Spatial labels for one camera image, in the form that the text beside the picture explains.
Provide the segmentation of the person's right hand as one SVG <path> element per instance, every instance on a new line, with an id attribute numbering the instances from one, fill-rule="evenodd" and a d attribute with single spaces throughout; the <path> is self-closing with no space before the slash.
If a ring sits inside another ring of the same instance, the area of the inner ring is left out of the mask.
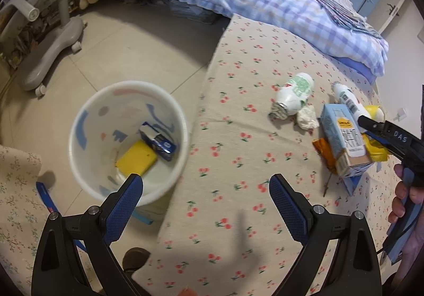
<path id="1" fill-rule="evenodd" d="M 395 188 L 395 198 L 392 201 L 392 211 L 388 216 L 388 221 L 390 223 L 395 223 L 399 218 L 404 216 L 405 206 L 402 203 L 404 198 L 408 197 L 411 201 L 413 201 L 413 203 L 418 205 L 423 204 L 423 188 L 409 187 L 403 183 L 403 166 L 401 164 L 396 164 L 394 166 L 394 171 L 401 181 Z M 404 245 L 403 259 L 392 280 L 393 287 L 397 287 L 409 272 L 411 266 L 418 257 L 420 250 L 423 248 L 423 241 L 423 211 L 421 211 L 415 229 L 411 233 L 407 243 Z"/>

